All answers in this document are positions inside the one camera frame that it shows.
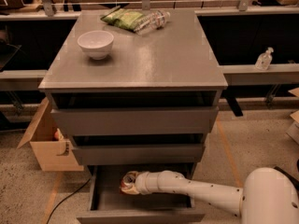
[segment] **gray cabinet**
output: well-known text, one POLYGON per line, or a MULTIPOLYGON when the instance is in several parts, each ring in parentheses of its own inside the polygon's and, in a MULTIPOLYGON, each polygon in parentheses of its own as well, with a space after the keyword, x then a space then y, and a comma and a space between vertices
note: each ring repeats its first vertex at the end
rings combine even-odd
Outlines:
POLYGON ((81 223, 188 223, 203 216, 185 196, 119 194, 131 170, 192 177, 227 86, 193 11, 170 12, 169 24, 146 36, 83 12, 40 84, 78 163, 94 167, 81 223), (103 61, 85 57, 76 43, 95 28, 115 36, 103 61))

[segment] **snack package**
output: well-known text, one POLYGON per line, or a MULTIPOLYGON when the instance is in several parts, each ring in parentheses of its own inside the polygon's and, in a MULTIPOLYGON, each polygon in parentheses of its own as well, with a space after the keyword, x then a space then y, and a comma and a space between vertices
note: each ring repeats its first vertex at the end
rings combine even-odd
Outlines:
POLYGON ((138 19, 142 18, 143 16, 145 15, 138 11, 115 7, 112 8, 108 14, 102 17, 101 20, 110 25, 133 32, 137 26, 138 19))

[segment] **drawer front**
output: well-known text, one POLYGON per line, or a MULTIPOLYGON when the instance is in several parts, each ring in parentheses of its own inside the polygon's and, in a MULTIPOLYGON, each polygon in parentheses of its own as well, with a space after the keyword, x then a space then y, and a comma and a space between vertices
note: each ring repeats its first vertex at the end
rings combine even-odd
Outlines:
POLYGON ((218 108, 54 109, 51 114, 68 135, 209 133, 218 108))
POLYGON ((200 222, 204 214, 194 208, 171 210, 93 211, 77 217, 81 224, 165 224, 200 222))
POLYGON ((75 147, 73 153, 81 165, 139 163, 195 163, 204 152, 202 144, 75 147))

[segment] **cabinet top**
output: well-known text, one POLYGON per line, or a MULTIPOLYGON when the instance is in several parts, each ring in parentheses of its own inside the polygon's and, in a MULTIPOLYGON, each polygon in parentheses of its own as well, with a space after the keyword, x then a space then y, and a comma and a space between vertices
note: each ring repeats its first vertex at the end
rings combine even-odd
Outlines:
POLYGON ((103 11, 83 11, 42 80, 42 91, 216 90, 227 86, 205 33, 192 10, 169 10, 160 30, 137 35, 100 20, 103 11), (78 37, 92 30, 114 35, 111 53, 87 57, 78 37))

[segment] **box flap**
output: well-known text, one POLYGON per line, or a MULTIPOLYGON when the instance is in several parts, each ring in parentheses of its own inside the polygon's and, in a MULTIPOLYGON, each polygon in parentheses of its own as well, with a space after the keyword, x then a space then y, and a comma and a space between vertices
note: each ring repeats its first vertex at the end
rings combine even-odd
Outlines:
POLYGON ((287 135, 291 137, 297 144, 299 144, 299 127, 296 121, 294 121, 287 130, 287 135))
POLYGON ((291 117, 293 118, 293 120, 295 120, 297 123, 299 123, 299 110, 292 113, 291 117))
POLYGON ((21 141, 19 142, 17 148, 20 148, 26 144, 29 144, 31 139, 33 138, 33 135, 36 131, 36 128, 41 121, 41 118, 43 114, 45 113, 45 110, 47 109, 49 105, 49 100, 47 98, 43 99, 42 102, 40 103, 36 113, 34 114, 24 136, 22 137, 21 141))
POLYGON ((299 97, 299 88, 289 90, 289 93, 293 94, 294 96, 299 97))

